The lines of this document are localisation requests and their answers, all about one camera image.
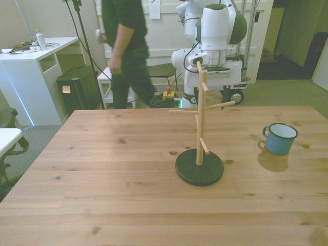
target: gray floor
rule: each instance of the gray floor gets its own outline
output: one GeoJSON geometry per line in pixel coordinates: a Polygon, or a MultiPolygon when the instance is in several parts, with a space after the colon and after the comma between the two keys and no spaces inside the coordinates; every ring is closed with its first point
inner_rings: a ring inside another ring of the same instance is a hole
{"type": "MultiPolygon", "coordinates": [[[[324,117],[328,118],[328,91],[312,80],[262,80],[250,84],[244,92],[244,101],[239,106],[276,106],[276,105],[311,105],[324,117]]],[[[221,102],[221,93],[213,91],[208,96],[207,105],[221,102]]],[[[20,127],[24,137],[30,143],[30,149],[18,156],[9,156],[6,162],[8,177],[24,173],[53,138],[60,126],[20,127]]]]}

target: table surface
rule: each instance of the table surface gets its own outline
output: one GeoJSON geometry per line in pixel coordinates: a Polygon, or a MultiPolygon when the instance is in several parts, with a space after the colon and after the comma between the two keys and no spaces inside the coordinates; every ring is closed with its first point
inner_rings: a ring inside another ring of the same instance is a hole
{"type": "Polygon", "coordinates": [[[196,146],[193,115],[168,109],[75,111],[0,203],[1,245],[327,245],[328,121],[310,106],[207,111],[221,180],[175,172],[196,146]],[[264,126],[299,136],[263,148],[264,126]]]}
{"type": "Polygon", "coordinates": [[[26,54],[0,54],[0,63],[35,62],[41,60],[58,50],[78,41],[77,37],[46,37],[46,43],[58,43],[59,46],[48,47],[47,50],[26,54]]]}
{"type": "Polygon", "coordinates": [[[108,80],[108,78],[107,78],[106,75],[107,75],[109,78],[112,78],[112,73],[111,73],[111,71],[109,70],[109,67],[106,67],[106,68],[104,69],[104,72],[101,73],[101,74],[97,77],[97,79],[98,79],[98,80],[108,80]]]}
{"type": "Polygon", "coordinates": [[[23,136],[21,129],[0,128],[0,157],[23,136]]]}

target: black pants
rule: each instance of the black pants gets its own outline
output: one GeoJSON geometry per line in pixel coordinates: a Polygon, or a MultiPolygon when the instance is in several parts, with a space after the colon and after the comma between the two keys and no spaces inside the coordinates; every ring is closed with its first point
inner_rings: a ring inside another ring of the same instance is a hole
{"type": "Polygon", "coordinates": [[[113,109],[126,109],[129,88],[132,87],[138,99],[150,106],[155,88],[151,83],[146,67],[149,57],[148,47],[126,51],[122,55],[122,72],[112,75],[113,109]]]}

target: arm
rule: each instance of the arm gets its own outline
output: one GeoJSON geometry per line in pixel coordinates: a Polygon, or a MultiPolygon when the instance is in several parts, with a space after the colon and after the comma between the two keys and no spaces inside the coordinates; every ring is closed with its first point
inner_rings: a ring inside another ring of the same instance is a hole
{"type": "Polygon", "coordinates": [[[109,62],[112,74],[119,74],[121,70],[121,58],[133,36],[134,29],[118,24],[117,36],[113,47],[113,54],[109,62]]]}

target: office chair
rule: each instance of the office chair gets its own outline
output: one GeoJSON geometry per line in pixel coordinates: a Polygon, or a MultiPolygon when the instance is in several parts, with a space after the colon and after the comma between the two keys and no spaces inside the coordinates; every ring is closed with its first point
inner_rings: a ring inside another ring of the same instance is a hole
{"type": "MultiPolygon", "coordinates": [[[[0,111],[0,128],[16,128],[15,126],[15,117],[17,115],[17,111],[13,108],[5,109],[0,111]]],[[[16,144],[11,147],[5,154],[0,156],[0,202],[5,198],[5,196],[9,193],[9,191],[14,187],[14,185],[18,182],[18,180],[22,177],[22,174],[8,179],[6,175],[6,168],[11,165],[5,163],[5,158],[8,155],[20,155],[25,153],[29,148],[29,143],[26,141],[24,137],[21,137],[18,140],[18,144],[23,149],[21,151],[14,151],[16,144]]]]}

